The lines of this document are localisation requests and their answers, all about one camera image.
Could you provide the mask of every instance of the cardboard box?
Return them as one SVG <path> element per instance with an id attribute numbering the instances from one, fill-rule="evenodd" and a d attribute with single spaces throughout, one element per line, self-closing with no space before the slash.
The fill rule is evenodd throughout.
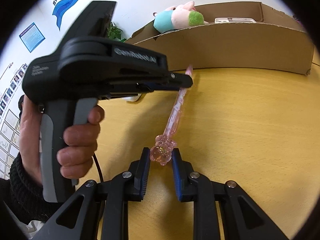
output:
<path id="1" fill-rule="evenodd" d="M 314 45 L 302 25 L 261 2 L 196 6 L 208 25 L 160 34 L 153 22 L 126 41 L 167 55 L 169 70 L 252 67 L 308 74 Z M 217 17 L 253 18 L 257 23 L 219 23 Z"/>
<path id="2" fill-rule="evenodd" d="M 320 66 L 320 54 L 319 54 L 317 48 L 315 48 L 315 51 L 313 53 L 312 63 Z"/>

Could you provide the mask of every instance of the human hand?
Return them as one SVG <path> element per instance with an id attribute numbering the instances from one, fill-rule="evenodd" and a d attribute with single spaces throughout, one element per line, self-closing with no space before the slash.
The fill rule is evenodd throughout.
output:
<path id="1" fill-rule="evenodd" d="M 19 148 L 24 169 L 38 184 L 42 184 L 39 154 L 41 118 L 38 107 L 24 96 Z M 99 123 L 103 118 L 104 110 L 96 106 L 90 111 L 87 124 L 74 125 L 64 131 L 63 139 L 68 147 L 58 152 L 57 160 L 62 165 L 60 172 L 65 178 L 79 179 L 91 168 L 92 156 L 97 150 Z"/>

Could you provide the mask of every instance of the pink plastic stick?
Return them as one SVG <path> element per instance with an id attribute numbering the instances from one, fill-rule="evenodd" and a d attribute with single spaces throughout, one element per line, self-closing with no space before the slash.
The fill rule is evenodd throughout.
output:
<path id="1" fill-rule="evenodd" d="M 186 70 L 186 75 L 192 77 L 192 66 Z M 172 150 L 177 146 L 177 143 L 172 140 L 172 136 L 176 133 L 179 120 L 181 117 L 181 106 L 183 98 L 187 92 L 186 88 L 181 88 L 178 92 L 177 99 L 171 110 L 171 114 L 164 133 L 156 137 L 156 144 L 150 150 L 150 160 L 159 162 L 162 166 L 166 165 L 171 160 Z"/>

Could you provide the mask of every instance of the blue wave graphic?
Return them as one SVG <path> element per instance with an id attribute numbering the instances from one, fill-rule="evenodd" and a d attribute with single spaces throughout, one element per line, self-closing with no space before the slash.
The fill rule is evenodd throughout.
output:
<path id="1" fill-rule="evenodd" d="M 59 30 L 61 27 L 62 16 L 67 10 L 74 6 L 77 1 L 78 0 L 61 0 L 54 7 L 52 15 L 57 17 L 57 26 Z"/>

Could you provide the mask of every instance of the wooden table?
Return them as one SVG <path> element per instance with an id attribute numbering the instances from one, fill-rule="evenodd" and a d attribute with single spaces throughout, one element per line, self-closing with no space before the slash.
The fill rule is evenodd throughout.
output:
<path id="1" fill-rule="evenodd" d="M 105 180 L 126 171 L 166 125 L 176 92 L 137 103 L 101 101 L 97 158 Z M 235 180 L 292 238 L 320 189 L 320 66 L 308 76 L 264 69 L 195 71 L 175 139 L 211 180 Z M 85 178 L 98 181 L 93 166 Z M 170 163 L 152 163 L 145 199 L 129 204 L 130 240 L 192 239 L 192 203 L 179 203 Z"/>

